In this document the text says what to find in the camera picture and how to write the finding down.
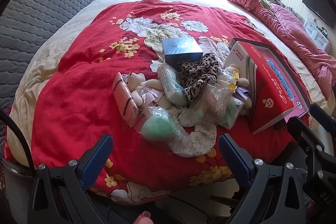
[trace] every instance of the white bed sheet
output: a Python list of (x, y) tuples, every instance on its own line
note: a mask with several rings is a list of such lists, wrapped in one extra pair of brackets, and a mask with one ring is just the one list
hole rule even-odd
[[(53, 73), (58, 70), (58, 64), (62, 56), (67, 52), (76, 37), (91, 24), (93, 19), (105, 8), (110, 5), (134, 2), (140, 0), (95, 0), (86, 8), (81, 10), (69, 22), (64, 24), (50, 39), (48, 39), (34, 55), (29, 64), (15, 95), (15, 100), (11, 110), (11, 118), (22, 130), (29, 147), (31, 145), (32, 125), (34, 110), (38, 95), (44, 88)], [(301, 79), (308, 89), (312, 103), (320, 105), (328, 114), (335, 108), (335, 97), (332, 94), (329, 100), (323, 96), (320, 87), (314, 77), (301, 62), (301, 60), (283, 44), (260, 20), (238, 5), (227, 0), (161, 0), (161, 1), (182, 1), (186, 3), (218, 7), (224, 10), (246, 16), (260, 32), (263, 32), (278, 49), (293, 64)], [(316, 128), (317, 123), (312, 122), (311, 128)], [(21, 164), (28, 166), (22, 146), (14, 133), (8, 128), (7, 142), (14, 158)]]

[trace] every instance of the pink quilted blanket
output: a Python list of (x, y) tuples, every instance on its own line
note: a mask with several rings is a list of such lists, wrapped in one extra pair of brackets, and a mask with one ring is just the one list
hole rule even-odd
[(336, 82), (336, 59), (320, 50), (300, 20), (285, 8), (270, 4), (275, 16), (259, 0), (229, 0), (253, 13), (305, 64), (328, 99)]

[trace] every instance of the teddy bear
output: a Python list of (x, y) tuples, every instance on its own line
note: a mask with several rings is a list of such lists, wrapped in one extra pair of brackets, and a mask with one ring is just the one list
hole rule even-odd
[[(235, 64), (232, 64), (229, 67), (226, 67), (225, 70), (239, 73), (239, 68)], [(221, 81), (223, 82), (223, 80), (218, 79), (217, 83), (220, 86), (223, 86), (223, 83)], [(250, 82), (249, 82), (248, 79), (240, 77), (238, 79), (236, 85), (237, 85), (237, 87), (248, 88), (248, 86), (250, 85)], [(252, 107), (252, 100), (251, 100), (250, 97), (248, 97), (248, 99), (245, 101), (245, 104), (244, 104), (242, 110), (239, 112), (239, 115), (244, 116), (251, 107)]]
[(144, 110), (147, 106), (153, 105), (165, 109), (170, 108), (171, 102), (166, 98), (160, 80), (150, 79), (146, 81), (142, 73), (131, 72), (127, 75), (125, 82), (139, 110)]

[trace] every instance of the blue gripper pad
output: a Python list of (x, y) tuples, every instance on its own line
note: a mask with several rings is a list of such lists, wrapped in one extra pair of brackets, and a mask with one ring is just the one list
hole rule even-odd
[(249, 188), (255, 177), (253, 158), (229, 134), (219, 137), (219, 150), (240, 187)]
[(110, 135), (104, 134), (95, 146), (86, 150), (79, 159), (80, 183), (84, 191), (94, 186), (112, 150), (113, 139)]

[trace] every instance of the metal bolt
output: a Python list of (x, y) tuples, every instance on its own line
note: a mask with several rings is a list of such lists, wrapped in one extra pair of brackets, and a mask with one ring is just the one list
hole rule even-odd
[(254, 163), (256, 164), (256, 165), (263, 165), (263, 160), (261, 160), (261, 159), (255, 159), (254, 160)]
[(319, 176), (320, 179), (323, 178), (323, 172), (322, 172), (322, 170), (318, 171), (317, 175)]
[(69, 165), (70, 166), (75, 166), (75, 165), (77, 165), (77, 161), (76, 160), (70, 160)]
[(45, 164), (40, 164), (38, 168), (39, 170), (43, 170), (45, 168)]
[(293, 168), (294, 168), (294, 165), (291, 164), (290, 162), (288, 162), (288, 163), (286, 163), (286, 167), (287, 167), (288, 169), (293, 169)]

